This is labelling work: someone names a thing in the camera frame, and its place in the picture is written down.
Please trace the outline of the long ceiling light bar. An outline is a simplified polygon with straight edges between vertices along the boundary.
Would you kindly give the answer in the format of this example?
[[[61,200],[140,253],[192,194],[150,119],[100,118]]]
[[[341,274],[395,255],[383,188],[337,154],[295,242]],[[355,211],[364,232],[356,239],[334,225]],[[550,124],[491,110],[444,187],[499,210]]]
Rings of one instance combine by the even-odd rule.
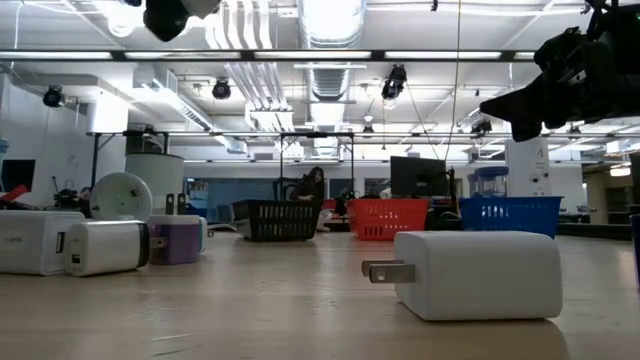
[[[532,51],[473,50],[27,50],[0,49],[0,61],[25,62],[531,62]]]

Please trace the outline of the white charger with black end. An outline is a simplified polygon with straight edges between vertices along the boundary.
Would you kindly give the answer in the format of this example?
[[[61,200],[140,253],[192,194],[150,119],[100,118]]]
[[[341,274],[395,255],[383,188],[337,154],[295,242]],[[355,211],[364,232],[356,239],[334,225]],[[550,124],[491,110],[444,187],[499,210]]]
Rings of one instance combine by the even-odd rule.
[[[143,23],[160,41],[180,35],[191,17],[205,19],[215,14],[222,0],[144,0]]]
[[[141,221],[92,221],[72,225],[65,236],[64,271],[75,277],[135,270],[167,240]]]

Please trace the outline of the purple and white wall charger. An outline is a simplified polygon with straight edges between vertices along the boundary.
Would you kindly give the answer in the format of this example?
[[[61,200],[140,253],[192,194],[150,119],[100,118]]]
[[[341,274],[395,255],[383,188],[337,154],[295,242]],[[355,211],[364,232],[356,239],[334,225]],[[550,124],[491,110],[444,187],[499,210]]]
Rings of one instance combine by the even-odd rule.
[[[165,213],[150,216],[150,264],[180,265],[197,261],[202,228],[198,216],[186,214],[186,203],[184,193],[170,193],[166,196]]]

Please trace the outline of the teal wall charger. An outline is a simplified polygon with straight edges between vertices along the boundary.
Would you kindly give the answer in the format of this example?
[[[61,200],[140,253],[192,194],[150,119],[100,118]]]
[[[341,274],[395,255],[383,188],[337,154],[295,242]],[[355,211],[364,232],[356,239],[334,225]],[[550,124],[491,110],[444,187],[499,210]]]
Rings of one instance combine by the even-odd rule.
[[[204,253],[206,250],[207,241],[213,238],[215,231],[211,228],[207,220],[203,217],[199,218],[200,236],[199,236],[199,252]]]

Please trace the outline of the red plastic basket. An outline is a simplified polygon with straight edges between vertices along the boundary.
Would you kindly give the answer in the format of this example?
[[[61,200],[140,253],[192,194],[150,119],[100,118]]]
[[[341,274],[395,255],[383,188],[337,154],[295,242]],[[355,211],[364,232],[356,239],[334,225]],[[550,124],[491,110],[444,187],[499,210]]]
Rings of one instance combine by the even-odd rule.
[[[398,232],[422,231],[429,205],[429,199],[350,200],[350,230],[361,241],[393,241]]]

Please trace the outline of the black background rig frame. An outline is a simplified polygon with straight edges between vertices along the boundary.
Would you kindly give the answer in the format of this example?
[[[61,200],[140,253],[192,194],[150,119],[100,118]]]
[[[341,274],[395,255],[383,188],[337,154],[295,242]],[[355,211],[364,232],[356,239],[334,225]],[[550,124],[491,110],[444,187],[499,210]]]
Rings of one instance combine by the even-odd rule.
[[[93,138],[92,148],[92,168],[91,168],[91,181],[92,186],[95,185],[97,180],[98,160],[100,150],[108,144],[114,137],[149,137],[160,136],[163,138],[162,153],[169,153],[170,139],[172,137],[194,137],[194,138],[213,138],[219,143],[223,143],[222,138],[278,138],[280,140],[280,175],[284,176],[284,139],[288,137],[305,137],[310,139],[320,138],[348,138],[350,140],[350,151],[355,150],[355,133],[352,132],[234,132],[234,131],[208,131],[208,132],[167,132],[167,131],[137,131],[126,130],[123,132],[87,132],[87,136]]]

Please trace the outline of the black wall screen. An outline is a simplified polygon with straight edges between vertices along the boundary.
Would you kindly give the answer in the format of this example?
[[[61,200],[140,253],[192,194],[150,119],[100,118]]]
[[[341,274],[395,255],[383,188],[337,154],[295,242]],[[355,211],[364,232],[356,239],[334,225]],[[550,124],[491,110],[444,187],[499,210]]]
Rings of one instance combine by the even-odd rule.
[[[32,189],[35,160],[4,160],[0,170],[0,192],[10,192],[24,186]]]

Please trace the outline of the black monitor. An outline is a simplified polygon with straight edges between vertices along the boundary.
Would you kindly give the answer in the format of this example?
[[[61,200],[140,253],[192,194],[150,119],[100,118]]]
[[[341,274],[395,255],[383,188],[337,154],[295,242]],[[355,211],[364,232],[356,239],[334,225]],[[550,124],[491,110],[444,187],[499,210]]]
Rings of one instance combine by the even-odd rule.
[[[446,163],[415,157],[390,159],[391,194],[394,196],[447,196],[449,184]]]

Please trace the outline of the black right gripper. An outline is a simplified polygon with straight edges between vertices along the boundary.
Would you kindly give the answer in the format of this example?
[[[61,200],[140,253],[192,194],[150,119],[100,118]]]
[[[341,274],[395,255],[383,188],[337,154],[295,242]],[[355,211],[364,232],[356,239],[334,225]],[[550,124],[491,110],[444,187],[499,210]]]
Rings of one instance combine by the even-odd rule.
[[[560,127],[640,113],[640,4],[592,8],[582,31],[587,40],[569,55],[564,73],[544,73],[524,88],[480,104],[483,114],[512,123],[515,142],[538,137],[544,121]]]

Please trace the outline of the large white wall charger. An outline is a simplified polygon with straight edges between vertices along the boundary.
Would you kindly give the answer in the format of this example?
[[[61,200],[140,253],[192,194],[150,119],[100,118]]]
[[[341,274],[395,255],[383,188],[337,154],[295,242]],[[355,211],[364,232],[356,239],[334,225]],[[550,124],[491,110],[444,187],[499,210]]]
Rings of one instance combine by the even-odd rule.
[[[559,247],[544,234],[399,232],[394,258],[361,271],[425,321],[548,319],[563,307]]]

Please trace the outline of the white rectangular USB charger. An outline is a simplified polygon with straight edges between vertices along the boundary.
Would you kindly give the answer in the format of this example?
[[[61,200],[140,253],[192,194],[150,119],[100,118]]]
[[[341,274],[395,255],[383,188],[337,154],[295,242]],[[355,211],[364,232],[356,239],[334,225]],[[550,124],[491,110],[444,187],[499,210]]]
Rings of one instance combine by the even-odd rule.
[[[0,273],[63,272],[66,233],[84,221],[80,212],[0,210]]]

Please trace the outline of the white pillar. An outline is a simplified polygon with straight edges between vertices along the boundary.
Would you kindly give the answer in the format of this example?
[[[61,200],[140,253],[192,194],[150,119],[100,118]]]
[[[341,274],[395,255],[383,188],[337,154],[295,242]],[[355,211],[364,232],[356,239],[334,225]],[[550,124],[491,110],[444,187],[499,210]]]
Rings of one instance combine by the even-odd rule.
[[[509,197],[550,196],[549,150],[546,138],[508,140],[505,147]]]

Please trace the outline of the white cylindrical desk device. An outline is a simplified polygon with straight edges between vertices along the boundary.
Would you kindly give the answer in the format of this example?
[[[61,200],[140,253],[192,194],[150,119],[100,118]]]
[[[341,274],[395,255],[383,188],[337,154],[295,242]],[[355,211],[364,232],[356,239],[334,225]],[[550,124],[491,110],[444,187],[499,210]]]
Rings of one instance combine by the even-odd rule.
[[[91,193],[90,212],[95,220],[139,220],[177,212],[183,192],[184,159],[161,153],[130,153],[123,172],[99,180]]]

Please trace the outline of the black plastic basket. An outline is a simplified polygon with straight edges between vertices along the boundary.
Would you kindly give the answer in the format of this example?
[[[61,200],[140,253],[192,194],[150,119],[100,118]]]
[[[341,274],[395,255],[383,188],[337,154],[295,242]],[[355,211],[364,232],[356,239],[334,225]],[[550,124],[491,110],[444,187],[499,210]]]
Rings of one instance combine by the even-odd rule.
[[[252,242],[305,241],[313,238],[320,202],[243,200],[233,203],[235,227]]]

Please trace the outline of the black aluminium table frame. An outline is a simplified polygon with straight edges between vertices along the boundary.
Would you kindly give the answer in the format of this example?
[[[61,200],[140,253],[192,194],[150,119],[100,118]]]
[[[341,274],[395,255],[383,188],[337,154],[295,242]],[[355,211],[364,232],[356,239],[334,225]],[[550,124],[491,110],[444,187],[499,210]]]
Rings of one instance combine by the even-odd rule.
[[[608,240],[632,240],[631,227],[623,224],[597,225],[584,223],[559,223],[556,234]]]

